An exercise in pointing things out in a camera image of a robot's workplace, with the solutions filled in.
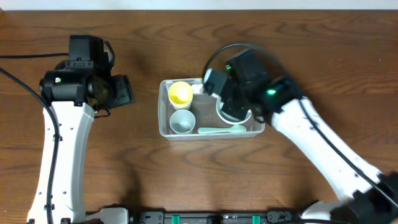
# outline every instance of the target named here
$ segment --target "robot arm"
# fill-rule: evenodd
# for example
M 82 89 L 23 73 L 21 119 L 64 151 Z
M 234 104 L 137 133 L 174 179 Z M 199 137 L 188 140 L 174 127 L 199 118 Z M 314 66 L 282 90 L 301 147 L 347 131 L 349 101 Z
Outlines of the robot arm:
M 80 223 L 86 218 L 83 203 L 83 173 L 88 133 L 95 112 L 86 103 L 83 106 L 74 106 L 72 101 L 53 102 L 51 109 L 57 117 L 62 137 L 58 147 L 52 189 L 53 223 L 61 223 L 67 218 L 71 222 Z M 45 137 L 42 165 L 35 199 L 28 214 L 28 222 L 35 220 L 34 223 L 47 223 L 44 205 L 54 145 L 52 121 L 45 110 L 43 114 Z
M 227 60 L 228 74 L 207 70 L 222 50 L 236 46 L 249 50 Z M 258 52 L 267 57 L 268 70 Z M 270 52 L 246 43 L 219 49 L 205 67 L 203 87 L 209 95 L 221 97 L 221 110 L 230 116 L 243 119 L 251 110 L 259 122 L 288 137 L 323 174 L 340 203 L 315 204 L 302 213 L 302 218 L 362 224 L 390 223 L 398 217 L 398 174 L 382 175 L 350 149 Z
M 112 54 L 104 51 L 104 44 Z M 111 76 L 114 53 L 107 41 L 90 35 L 70 37 L 69 60 L 48 71 L 40 81 L 40 92 L 57 119 L 60 142 L 55 161 L 51 214 L 47 208 L 47 185 L 53 156 L 54 130 L 49 114 L 44 110 L 45 141 L 40 179 L 35 199 L 29 211 L 29 224 L 83 223 L 100 218 L 104 224 L 125 224 L 125 208 L 106 208 L 86 216 L 83 202 L 83 173 L 88 134 L 95 112 L 134 102 L 128 77 Z
M 318 128 L 327 138 L 369 178 L 378 183 L 381 172 L 359 157 L 347 144 L 322 120 L 308 98 L 300 100 L 305 110 L 318 124 Z M 371 186 L 325 142 L 312 128 L 300 107 L 299 100 L 294 99 L 282 107 L 281 113 L 272 116 L 271 125 L 288 137 L 317 167 L 331 185 L 338 199 L 347 202 L 353 194 L 368 191 Z

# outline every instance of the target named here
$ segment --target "yellow cup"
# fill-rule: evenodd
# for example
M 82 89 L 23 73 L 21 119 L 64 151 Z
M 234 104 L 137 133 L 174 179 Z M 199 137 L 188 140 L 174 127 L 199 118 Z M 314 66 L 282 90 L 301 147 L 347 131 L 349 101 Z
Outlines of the yellow cup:
M 186 82 L 176 82 L 170 86 L 169 100 L 176 110 L 187 110 L 191 107 L 193 90 Z

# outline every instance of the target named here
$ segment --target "green led light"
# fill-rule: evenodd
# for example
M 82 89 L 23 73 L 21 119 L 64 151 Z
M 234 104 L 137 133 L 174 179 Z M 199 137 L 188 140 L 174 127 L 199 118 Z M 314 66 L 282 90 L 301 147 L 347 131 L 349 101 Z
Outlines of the green led light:
M 267 90 L 268 95 L 274 95 L 276 93 L 275 90 Z

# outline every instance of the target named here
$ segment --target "green connector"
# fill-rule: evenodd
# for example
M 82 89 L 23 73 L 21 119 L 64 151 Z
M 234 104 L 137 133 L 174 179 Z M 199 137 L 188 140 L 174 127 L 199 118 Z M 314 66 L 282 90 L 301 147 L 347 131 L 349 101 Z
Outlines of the green connector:
M 261 224 L 261 217 L 259 215 L 253 215 L 252 224 Z
M 172 215 L 172 224 L 180 224 L 180 216 L 179 215 Z

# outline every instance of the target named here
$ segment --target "white bowl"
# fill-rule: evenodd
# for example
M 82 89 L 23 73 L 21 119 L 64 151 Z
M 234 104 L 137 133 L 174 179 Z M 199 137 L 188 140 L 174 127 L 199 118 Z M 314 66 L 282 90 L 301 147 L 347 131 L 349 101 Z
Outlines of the white bowl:
M 221 102 L 221 98 L 217 98 L 217 102 L 216 102 L 216 111 L 218 116 L 227 124 L 231 124 L 231 125 L 235 125 L 235 124 L 243 124 L 246 121 L 248 121 L 248 119 L 251 117 L 252 112 L 251 110 L 248 110 L 248 113 L 245 117 L 244 120 L 240 120 L 238 118 L 234 118 L 231 115 L 226 114 L 225 112 L 221 111 L 222 107 L 223 107 L 224 103 Z

